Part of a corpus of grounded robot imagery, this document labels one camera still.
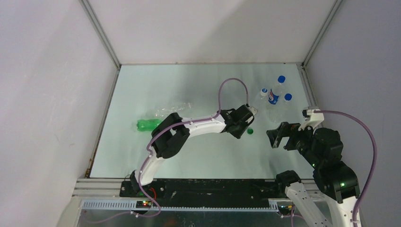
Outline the clear plastic bottle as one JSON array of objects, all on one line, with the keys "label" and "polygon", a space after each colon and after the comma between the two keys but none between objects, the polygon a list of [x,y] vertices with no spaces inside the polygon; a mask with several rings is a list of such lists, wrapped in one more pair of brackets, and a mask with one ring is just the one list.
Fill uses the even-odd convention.
[{"label": "clear plastic bottle", "polygon": [[181,113],[187,110],[191,110],[192,108],[193,108],[193,103],[190,102],[169,104],[167,106],[156,109],[153,113],[153,116],[155,116],[156,118],[167,117],[169,114]]}]

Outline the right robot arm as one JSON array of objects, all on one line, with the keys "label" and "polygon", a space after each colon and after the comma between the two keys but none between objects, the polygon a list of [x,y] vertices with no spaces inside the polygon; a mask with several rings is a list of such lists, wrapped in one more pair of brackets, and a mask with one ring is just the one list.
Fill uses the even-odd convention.
[{"label": "right robot arm", "polygon": [[296,150],[312,166],[313,179],[326,200],[332,222],[310,200],[300,177],[294,170],[276,175],[275,192],[279,197],[290,198],[304,220],[311,227],[359,227],[353,215],[360,189],[355,172],[342,159],[343,143],[338,131],[328,128],[314,129],[299,123],[282,122],[266,132],[272,148],[288,138],[284,150]]}]

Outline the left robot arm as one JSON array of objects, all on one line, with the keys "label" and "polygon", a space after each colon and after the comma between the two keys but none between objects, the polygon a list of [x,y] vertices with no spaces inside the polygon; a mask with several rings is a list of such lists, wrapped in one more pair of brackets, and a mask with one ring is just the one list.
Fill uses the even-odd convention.
[{"label": "left robot arm", "polygon": [[149,184],[163,162],[178,154],[189,138],[227,132],[240,139],[257,113],[256,108],[245,104],[204,118],[182,118],[178,113],[170,114],[152,131],[152,139],[147,145],[149,155],[130,175],[131,191],[138,197],[146,196]]}]

